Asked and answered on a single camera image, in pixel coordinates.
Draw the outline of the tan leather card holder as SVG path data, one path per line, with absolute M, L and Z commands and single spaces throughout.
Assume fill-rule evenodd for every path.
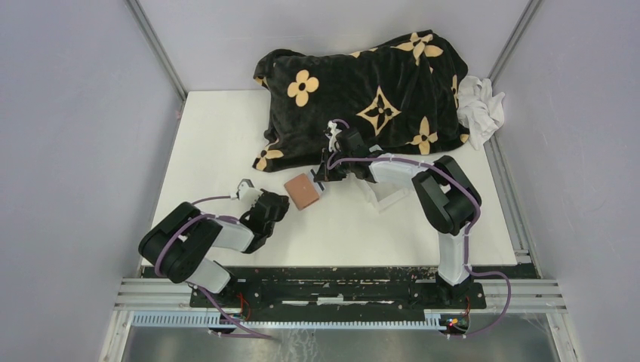
M 298 210 L 303 210 L 320 199 L 316 184 L 305 173 L 288 180 L 284 187 Z

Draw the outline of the white credit card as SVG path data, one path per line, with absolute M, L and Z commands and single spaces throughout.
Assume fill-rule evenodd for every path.
M 316 191 L 318 192 L 319 195 L 321 195 L 325 190 L 325 186 L 322 180 L 317 176 L 317 173 L 315 172 L 315 170 L 311 169 L 309 171 L 309 177 L 312 180 L 313 185 L 316 188 Z

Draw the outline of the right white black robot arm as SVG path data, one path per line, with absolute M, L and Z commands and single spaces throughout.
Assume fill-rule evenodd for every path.
M 365 144 L 359 131 L 342 120 L 328 122 L 328 147 L 315 172 L 316 182 L 335 182 L 353 175 L 369 183 L 413 189 L 429 224 L 438 232 L 436 299 L 458 306 L 473 283 L 469 264 L 469 231 L 480 216 L 482 199 L 451 156 L 423 163 L 385 153 Z

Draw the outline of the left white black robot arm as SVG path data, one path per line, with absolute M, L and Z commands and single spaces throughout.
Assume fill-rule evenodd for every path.
M 251 254 L 259 250 L 284 219 L 290 199 L 261 189 L 240 218 L 205 213 L 195 201 L 176 206 L 141 239 L 138 252 L 155 273 L 175 284 L 206 289 L 217 305 L 226 307 L 238 295 L 235 277 L 207 258 L 213 247 Z

